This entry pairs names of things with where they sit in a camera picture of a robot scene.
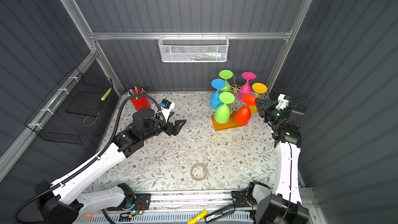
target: leaf pattern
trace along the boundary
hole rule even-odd
[[[127,183],[134,191],[172,191],[200,189],[246,188],[252,180],[273,186],[276,155],[270,128],[256,114],[245,127],[214,131],[210,108],[212,93],[151,94],[157,102],[175,102],[170,117],[187,123],[177,136],[165,133],[145,141],[144,147],[129,158],[107,170],[85,192],[96,192]],[[241,107],[234,103],[234,108]],[[135,109],[125,105],[118,130],[131,123]],[[108,142],[116,121],[113,116],[101,148]],[[206,165],[202,181],[191,177],[195,163]]]

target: yellow marker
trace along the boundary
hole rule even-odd
[[[207,215],[207,211],[203,210],[197,216],[193,217],[190,221],[188,221],[187,224],[195,224],[198,221],[200,221],[200,219],[203,219],[206,215]]]
[[[102,96],[101,100],[104,101],[106,99],[106,97],[108,97],[108,95],[111,93],[112,88],[109,88],[108,91]]]

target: white mesh basket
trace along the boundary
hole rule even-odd
[[[228,36],[213,39],[159,38],[162,62],[226,62]]]

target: yellow glue stick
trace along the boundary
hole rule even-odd
[[[187,224],[195,224],[198,221],[200,221],[200,219],[203,219],[206,215],[207,215],[207,211],[203,210],[197,216],[193,217],[190,221],[188,221]]]

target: orange ring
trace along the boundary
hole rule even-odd
[[[93,216],[94,216],[94,212],[92,212],[92,213],[90,214],[90,216],[88,216],[88,217],[87,217],[87,215],[83,216],[83,219],[89,220],[89,219],[91,219]]]

